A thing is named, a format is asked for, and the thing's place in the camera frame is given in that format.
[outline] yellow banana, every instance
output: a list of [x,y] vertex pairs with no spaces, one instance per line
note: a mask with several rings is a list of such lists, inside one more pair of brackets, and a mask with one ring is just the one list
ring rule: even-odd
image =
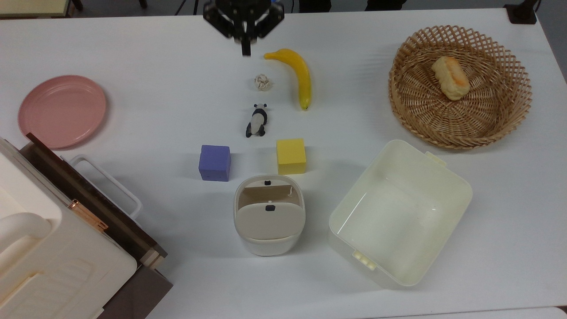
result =
[[266,60],[278,60],[293,68],[299,84],[299,105],[306,110],[311,104],[311,77],[303,58],[290,49],[280,49],[264,54]]

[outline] bread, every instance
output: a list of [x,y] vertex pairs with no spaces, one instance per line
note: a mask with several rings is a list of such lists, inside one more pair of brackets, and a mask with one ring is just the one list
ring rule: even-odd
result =
[[441,91],[453,101],[461,99],[471,89],[467,75],[453,57],[440,57],[431,67],[439,80]]

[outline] yellow foam cube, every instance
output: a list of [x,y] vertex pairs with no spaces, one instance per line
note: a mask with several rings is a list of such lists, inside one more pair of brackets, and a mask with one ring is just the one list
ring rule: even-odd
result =
[[279,175],[305,173],[307,159],[302,138],[276,141],[276,153]]

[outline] panda figurine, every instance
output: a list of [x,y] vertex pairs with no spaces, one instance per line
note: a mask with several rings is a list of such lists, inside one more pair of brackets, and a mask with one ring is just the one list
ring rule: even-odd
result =
[[254,104],[256,108],[254,113],[252,113],[252,120],[248,123],[248,127],[246,128],[246,137],[251,137],[254,135],[264,136],[266,131],[264,130],[264,125],[268,122],[268,114],[264,109],[268,106],[266,104]]

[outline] blue foam cube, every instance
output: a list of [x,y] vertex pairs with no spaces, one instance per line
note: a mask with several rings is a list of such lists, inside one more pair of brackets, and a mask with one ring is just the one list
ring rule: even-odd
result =
[[199,173],[203,181],[228,182],[230,174],[230,148],[228,146],[201,146]]

